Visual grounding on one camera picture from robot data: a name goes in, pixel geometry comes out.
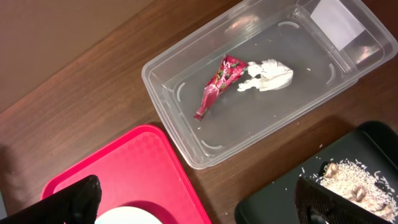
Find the white napkin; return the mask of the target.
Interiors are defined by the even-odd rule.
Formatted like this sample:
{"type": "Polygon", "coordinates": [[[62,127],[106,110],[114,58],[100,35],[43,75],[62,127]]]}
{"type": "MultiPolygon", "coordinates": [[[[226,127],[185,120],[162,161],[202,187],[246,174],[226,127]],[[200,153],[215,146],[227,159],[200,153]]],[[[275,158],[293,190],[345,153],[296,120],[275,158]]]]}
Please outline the white napkin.
{"type": "Polygon", "coordinates": [[[250,79],[238,85],[238,91],[250,88],[259,91],[280,90],[292,83],[294,71],[283,63],[274,59],[263,60],[261,63],[248,62],[250,79]]]}

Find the light blue plate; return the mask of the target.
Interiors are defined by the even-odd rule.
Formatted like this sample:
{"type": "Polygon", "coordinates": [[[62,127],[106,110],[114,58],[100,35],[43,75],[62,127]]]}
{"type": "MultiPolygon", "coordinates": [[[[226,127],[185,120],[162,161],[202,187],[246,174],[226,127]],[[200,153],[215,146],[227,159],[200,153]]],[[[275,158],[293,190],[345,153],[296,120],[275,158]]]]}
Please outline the light blue plate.
{"type": "Polygon", "coordinates": [[[151,213],[137,207],[117,207],[100,215],[95,224],[162,224],[151,213]]]}

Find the red snack wrapper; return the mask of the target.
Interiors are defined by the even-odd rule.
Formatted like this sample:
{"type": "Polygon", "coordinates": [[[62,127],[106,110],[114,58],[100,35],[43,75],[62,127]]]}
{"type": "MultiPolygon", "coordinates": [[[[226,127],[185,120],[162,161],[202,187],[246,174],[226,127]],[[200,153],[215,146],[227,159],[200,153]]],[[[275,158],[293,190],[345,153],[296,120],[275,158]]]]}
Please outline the red snack wrapper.
{"type": "Polygon", "coordinates": [[[234,82],[239,80],[248,64],[230,55],[224,55],[216,73],[205,85],[201,105],[194,118],[201,121],[206,111],[234,82]]]}

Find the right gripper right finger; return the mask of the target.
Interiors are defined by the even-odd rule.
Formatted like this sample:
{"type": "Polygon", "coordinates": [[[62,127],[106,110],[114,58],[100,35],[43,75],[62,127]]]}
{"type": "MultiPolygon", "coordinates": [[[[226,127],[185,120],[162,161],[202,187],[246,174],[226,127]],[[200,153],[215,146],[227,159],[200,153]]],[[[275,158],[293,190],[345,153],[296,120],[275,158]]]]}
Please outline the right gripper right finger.
{"type": "Polygon", "coordinates": [[[376,199],[364,187],[356,187],[344,198],[306,178],[297,180],[294,204],[300,224],[392,223],[395,208],[388,203],[375,206],[376,199]]]}

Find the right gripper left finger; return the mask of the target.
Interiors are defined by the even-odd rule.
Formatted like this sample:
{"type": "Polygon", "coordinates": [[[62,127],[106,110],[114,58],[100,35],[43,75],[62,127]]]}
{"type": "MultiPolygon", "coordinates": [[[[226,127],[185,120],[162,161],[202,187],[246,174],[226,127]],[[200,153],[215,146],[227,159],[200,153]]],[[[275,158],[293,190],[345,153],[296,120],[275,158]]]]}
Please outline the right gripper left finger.
{"type": "Polygon", "coordinates": [[[89,175],[61,191],[1,220],[1,224],[94,224],[102,189],[89,175]]]}

